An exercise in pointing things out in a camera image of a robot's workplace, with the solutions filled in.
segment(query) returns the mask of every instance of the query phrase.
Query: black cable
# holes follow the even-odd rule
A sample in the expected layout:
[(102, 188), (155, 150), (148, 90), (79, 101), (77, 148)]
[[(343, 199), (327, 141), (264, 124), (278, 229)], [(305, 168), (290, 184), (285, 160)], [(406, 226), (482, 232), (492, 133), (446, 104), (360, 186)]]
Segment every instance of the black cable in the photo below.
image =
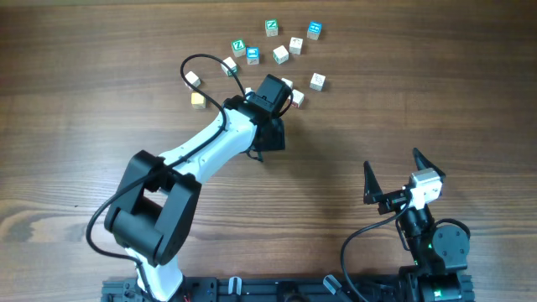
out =
[(453, 225), (456, 225), (458, 227), (460, 227), (468, 236), (468, 239), (470, 239), (470, 236), (471, 236), (471, 233), (470, 233), (470, 228), (465, 225), (464, 223), (456, 220), (456, 219), (453, 219), (453, 218), (444, 218), (444, 219), (440, 219), (439, 221), (435, 222), (434, 225), (432, 225), (431, 229), (436, 229), (436, 227), (441, 224), (441, 223), (451, 223)]
[(354, 239), (355, 237), (357, 237), (358, 235), (364, 233), (364, 232), (367, 232), (369, 230), (372, 230), (374, 228), (377, 228), (377, 227), (380, 227), (380, 226), (383, 226), (387, 223), (390, 223), (391, 221), (394, 221), (396, 219), (398, 219), (399, 217), (401, 217), (401, 215), (403, 215), (408, 209), (409, 209), (409, 205), (410, 205), (410, 202), (412, 201), (411, 198), (408, 198), (408, 200), (404, 203), (404, 209), (401, 210), (399, 213), (391, 216), (390, 218), (386, 219), (386, 220), (383, 220), (383, 221), (380, 221), (380, 222), (377, 222), (377, 223), (374, 223), (370, 226), (365, 226), (364, 228), (354, 232), (353, 234), (351, 234), (351, 236), (349, 236), (345, 242), (343, 243), (343, 245), (341, 246), (341, 255), (340, 255), (340, 260), (341, 260), (341, 270), (343, 271), (343, 275), (345, 276), (345, 280), (348, 282), (349, 284), (349, 287), (352, 289), (352, 291), (354, 292), (354, 294), (356, 294), (361, 300), (363, 300), (364, 302), (368, 302), (367, 299), (365, 299), (362, 294), (360, 294), (360, 292), (358, 291), (358, 289), (356, 288), (356, 286), (354, 286), (354, 284), (352, 283), (351, 281), (351, 278), (349, 277), (349, 273), (347, 272), (347, 268), (345, 267), (345, 249), (347, 248), (347, 245), (349, 244), (349, 242)]
[(278, 117), (282, 117), (291, 107), (291, 104), (293, 103), (293, 92), (289, 95), (289, 104), (287, 104), (287, 107), (279, 113)]
[(401, 226), (399, 226), (399, 219), (395, 220), (395, 228), (397, 229), (397, 233), (399, 234), (399, 239), (401, 239), (401, 243), (403, 244), (404, 250), (410, 252), (410, 249), (409, 249), (409, 247), (407, 247), (406, 241), (404, 240), (403, 231), (401, 230)]
[(172, 164), (167, 165), (165, 168), (163, 168), (163, 169), (161, 169), (159, 171), (153, 172), (151, 174), (147, 174), (144, 177), (139, 178), (139, 179), (135, 180), (133, 183), (131, 183), (131, 184), (125, 186), (124, 188), (118, 190), (114, 195), (112, 195), (112, 197), (110, 197), (101, 206), (99, 206), (97, 211), (95, 211), (93, 216), (90, 218), (90, 220), (89, 220), (89, 222), (87, 224), (87, 228), (86, 228), (86, 240), (87, 240), (87, 243), (95, 252), (97, 252), (97, 253), (99, 253), (99, 254), (101, 254), (103, 256), (108, 256), (108, 257), (111, 257), (111, 258), (131, 260), (131, 261), (134, 261), (136, 263), (136, 267), (137, 267), (138, 271), (140, 272), (140, 276), (142, 277), (143, 286), (145, 287), (145, 290), (148, 292), (150, 298), (153, 299), (153, 300), (154, 300), (154, 297), (153, 297), (153, 294), (151, 293), (151, 289), (149, 287), (149, 283), (148, 283), (147, 278), (145, 276), (145, 272), (143, 271), (142, 261), (140, 261), (139, 259), (137, 259), (135, 257), (131, 257), (131, 256), (128, 256), (128, 255), (119, 254), (119, 253), (112, 253), (112, 252), (108, 252), (108, 251), (104, 251), (104, 250), (100, 249), (93, 242), (93, 240), (91, 239), (91, 230), (93, 229), (93, 226), (95, 225), (95, 222), (96, 222), (97, 218), (104, 212), (104, 210), (106, 208), (108, 208), (119, 197), (121, 197), (122, 195), (126, 194), (130, 190), (134, 189), (138, 185), (144, 183), (145, 181), (152, 180), (155, 177), (157, 177), (157, 176), (159, 176), (159, 175), (161, 175), (163, 173), (170, 172), (171, 170), (173, 170), (174, 167), (176, 167), (179, 164), (184, 163), (192, 155), (198, 153), (200, 150), (202, 150), (204, 147), (206, 147), (209, 143), (214, 141), (226, 129), (227, 117), (226, 117), (226, 113), (224, 112), (224, 108), (217, 101), (213, 100), (212, 97), (208, 96), (205, 92), (201, 91), (199, 88), (197, 88), (197, 87), (193, 86), (191, 83), (189, 83), (185, 78), (184, 68), (185, 68), (186, 62), (188, 62), (189, 60), (192, 60), (194, 58), (198, 58), (198, 57), (213, 59), (213, 60), (216, 60), (217, 62), (219, 62), (220, 64), (223, 64), (224, 66), (226, 66), (226, 68), (232, 73), (233, 77), (235, 78), (235, 81), (237, 82), (239, 88), (241, 89), (241, 93), (244, 95), (244, 88), (242, 88), (241, 81), (237, 78), (237, 75), (235, 74), (235, 72), (233, 72), (233, 70), (226, 63), (224, 63), (223, 60), (218, 59), (214, 55), (205, 55), (205, 54), (191, 55), (188, 58), (186, 58), (183, 61), (183, 63), (181, 64), (181, 67), (180, 67), (181, 78), (186, 83), (186, 85), (188, 85), (190, 88), (192, 88), (192, 90), (194, 90), (194, 91), (198, 92), (199, 94), (203, 95), (207, 100), (209, 100), (209, 102), (211, 102), (214, 106), (216, 106), (216, 108), (218, 108), (218, 110), (220, 111), (220, 113), (222, 115), (222, 125), (220, 126), (220, 128), (210, 138), (208, 138), (204, 143), (200, 144), (198, 147), (194, 148), (192, 151), (187, 153), (185, 156), (177, 159), (175, 162), (173, 162)]

